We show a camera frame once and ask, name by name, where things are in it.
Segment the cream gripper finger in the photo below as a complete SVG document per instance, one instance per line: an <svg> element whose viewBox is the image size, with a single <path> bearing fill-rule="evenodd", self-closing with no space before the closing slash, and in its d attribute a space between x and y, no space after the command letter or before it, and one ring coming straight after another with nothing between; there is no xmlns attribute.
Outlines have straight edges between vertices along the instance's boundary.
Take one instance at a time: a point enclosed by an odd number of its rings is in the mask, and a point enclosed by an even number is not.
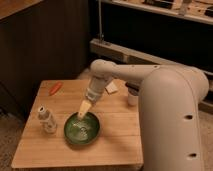
<svg viewBox="0 0 213 171"><path fill-rule="evenodd" d="M78 112L78 118L83 119L90 108L91 108L91 103L87 100L83 100Z"/></svg>

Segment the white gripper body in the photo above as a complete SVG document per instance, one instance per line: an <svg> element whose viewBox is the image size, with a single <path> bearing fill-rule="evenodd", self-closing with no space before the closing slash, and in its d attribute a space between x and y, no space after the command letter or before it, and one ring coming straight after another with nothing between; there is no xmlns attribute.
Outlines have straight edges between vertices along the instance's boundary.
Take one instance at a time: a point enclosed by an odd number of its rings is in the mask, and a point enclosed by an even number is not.
<svg viewBox="0 0 213 171"><path fill-rule="evenodd" d="M86 89L85 97L95 104L102 96L106 86L106 81L102 78L92 77L88 88Z"/></svg>

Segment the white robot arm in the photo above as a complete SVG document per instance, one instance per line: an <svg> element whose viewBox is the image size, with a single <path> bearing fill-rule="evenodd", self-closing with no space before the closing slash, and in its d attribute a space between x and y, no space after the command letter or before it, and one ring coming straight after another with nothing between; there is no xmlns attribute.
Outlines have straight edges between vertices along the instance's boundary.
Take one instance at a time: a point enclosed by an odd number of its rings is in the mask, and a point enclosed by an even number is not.
<svg viewBox="0 0 213 171"><path fill-rule="evenodd" d="M85 99L95 104L114 79L139 87L143 171L205 171L198 105L209 82L185 65L122 65L95 60Z"/></svg>

